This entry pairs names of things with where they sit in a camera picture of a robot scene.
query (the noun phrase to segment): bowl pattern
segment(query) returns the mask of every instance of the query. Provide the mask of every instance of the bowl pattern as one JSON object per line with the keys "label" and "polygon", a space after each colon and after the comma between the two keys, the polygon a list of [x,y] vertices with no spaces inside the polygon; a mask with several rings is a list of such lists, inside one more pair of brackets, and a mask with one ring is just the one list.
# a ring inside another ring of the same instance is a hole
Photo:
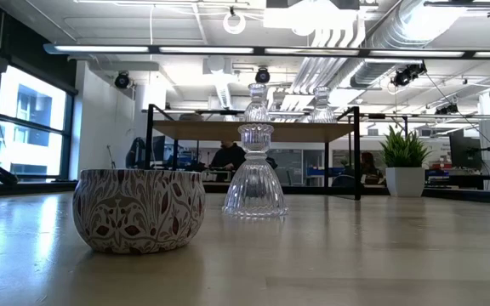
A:
{"label": "bowl pattern", "polygon": [[78,234],[100,252],[182,247],[200,229],[204,213],[199,173],[84,170],[73,196]]}

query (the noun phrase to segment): clear glass candlestick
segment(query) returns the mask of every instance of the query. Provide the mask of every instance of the clear glass candlestick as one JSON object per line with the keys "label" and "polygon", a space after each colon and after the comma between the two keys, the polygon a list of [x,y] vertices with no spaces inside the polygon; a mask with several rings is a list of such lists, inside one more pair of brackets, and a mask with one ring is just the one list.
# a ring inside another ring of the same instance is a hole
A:
{"label": "clear glass candlestick", "polygon": [[288,213],[281,184],[275,171],[265,160],[270,149],[273,127],[266,124],[245,124],[238,129],[242,135],[245,158],[226,194],[223,213],[242,217],[279,217]]}
{"label": "clear glass candlestick", "polygon": [[250,84],[248,89],[251,94],[251,103],[245,109],[245,121],[268,122],[270,120],[270,114],[264,102],[265,85],[254,83]]}
{"label": "clear glass candlestick", "polygon": [[315,94],[315,109],[311,115],[311,122],[314,123],[335,123],[336,120],[333,116],[333,110],[328,103],[328,97],[330,95],[330,88],[318,87],[313,91]]}

